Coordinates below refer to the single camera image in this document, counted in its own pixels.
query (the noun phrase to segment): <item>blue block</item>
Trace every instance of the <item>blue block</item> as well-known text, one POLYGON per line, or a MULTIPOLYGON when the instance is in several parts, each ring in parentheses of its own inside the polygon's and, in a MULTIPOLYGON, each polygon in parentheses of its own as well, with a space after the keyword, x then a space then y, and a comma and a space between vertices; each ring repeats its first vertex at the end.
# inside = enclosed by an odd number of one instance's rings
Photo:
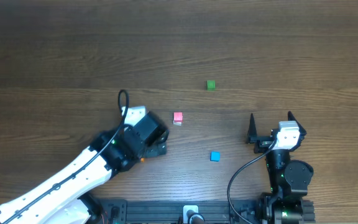
POLYGON ((211 161, 219 162, 220 159, 221 159, 220 152, 211 152, 211 161))

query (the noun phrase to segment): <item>wood grain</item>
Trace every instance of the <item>wood grain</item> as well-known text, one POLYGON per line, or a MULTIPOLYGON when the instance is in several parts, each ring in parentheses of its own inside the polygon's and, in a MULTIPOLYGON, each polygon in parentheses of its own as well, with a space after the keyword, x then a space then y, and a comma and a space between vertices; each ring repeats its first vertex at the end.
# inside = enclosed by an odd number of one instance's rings
MULTIPOLYGON (((0 203, 117 125, 121 88, 166 121, 168 154, 98 197, 225 200, 255 157, 250 113, 268 134, 292 110, 308 131, 293 155, 314 167, 317 221, 358 222, 358 1, 0 0, 0 203)), ((232 193, 269 188, 261 161, 232 193)))

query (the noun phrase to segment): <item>black cable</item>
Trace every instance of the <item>black cable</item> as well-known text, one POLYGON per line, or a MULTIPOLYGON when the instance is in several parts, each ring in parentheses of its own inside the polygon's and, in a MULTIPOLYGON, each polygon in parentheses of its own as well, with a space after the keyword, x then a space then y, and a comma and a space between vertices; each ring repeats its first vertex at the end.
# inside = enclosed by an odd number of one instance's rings
POLYGON ((240 213, 238 213, 236 211, 236 209, 234 209, 234 205, 233 203, 231 202, 231 199, 230 199, 230 187, 231 187, 231 184, 233 183, 234 179, 237 177, 237 175, 243 171, 245 168, 249 167, 251 164, 253 164, 254 162, 258 161, 259 159, 263 158, 264 156, 266 156, 274 147, 274 145, 276 145, 276 139, 274 140, 274 142, 270 145, 269 149, 267 149, 262 155, 256 157, 255 159, 247 162, 244 166, 242 166, 240 169, 238 169, 234 174, 233 176, 231 177, 230 181, 229 181, 229 184, 227 185, 227 200, 229 201, 229 205, 231 207, 231 209, 233 209, 234 213, 236 215, 238 215, 242 220, 244 220, 245 222, 249 223, 249 224, 253 224, 251 221, 249 221, 248 219, 244 218, 240 213))
POLYGON ((36 199, 34 199, 32 202, 30 202, 28 205, 26 205, 25 207, 23 207, 22 209, 18 210, 17 212, 15 212, 15 214, 13 216, 11 216, 10 218, 8 218, 6 221, 4 221, 2 224, 7 224, 9 222, 11 222, 13 219, 21 216, 21 214, 23 212, 25 212, 26 210, 28 210, 31 206, 33 206, 35 203, 37 203, 39 200, 43 199, 46 195, 50 194, 51 192, 53 192, 54 190, 59 190, 60 187, 62 186, 62 184, 64 184, 65 182, 69 181, 70 179, 74 179, 81 171, 83 171, 86 167, 88 167, 98 156, 100 156, 100 154, 109 146, 110 142, 117 136, 117 134, 120 132, 120 130, 124 127, 126 127, 126 125, 124 125, 125 122, 125 117, 127 116, 128 113, 128 107, 129 107, 129 95, 128 92, 125 90, 120 90, 120 92, 118 93, 118 106, 120 111, 122 111, 121 109, 121 94, 124 93, 125 94, 125 98, 126 98, 126 107, 125 107, 125 111, 124 114, 121 118, 121 122, 119 123, 118 127, 117 127, 117 131, 113 134, 113 136, 111 137, 111 139, 108 141, 108 143, 102 148, 102 150, 100 150, 98 153, 96 153, 96 155, 94 155, 92 157, 92 159, 90 159, 85 165, 83 165, 80 169, 78 169, 76 172, 72 173, 72 175, 69 175, 66 179, 60 181, 59 183, 54 184, 49 190, 47 190, 45 193, 43 193, 42 195, 38 196, 36 199))

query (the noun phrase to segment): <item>pink cube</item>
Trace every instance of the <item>pink cube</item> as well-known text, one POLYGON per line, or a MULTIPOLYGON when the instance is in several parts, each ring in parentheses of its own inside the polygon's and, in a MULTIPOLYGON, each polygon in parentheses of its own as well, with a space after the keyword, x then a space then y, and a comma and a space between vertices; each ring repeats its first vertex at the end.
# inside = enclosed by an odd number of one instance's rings
POLYGON ((183 113, 182 112, 174 112, 173 113, 173 122, 182 123, 183 122, 183 113))

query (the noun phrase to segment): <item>green block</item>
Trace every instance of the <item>green block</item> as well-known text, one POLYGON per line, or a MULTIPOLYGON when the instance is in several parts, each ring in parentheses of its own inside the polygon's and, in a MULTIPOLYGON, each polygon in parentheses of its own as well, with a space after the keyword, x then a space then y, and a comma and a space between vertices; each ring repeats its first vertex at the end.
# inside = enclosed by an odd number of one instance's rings
POLYGON ((215 90, 215 80, 207 80, 206 81, 206 89, 209 91, 215 90))

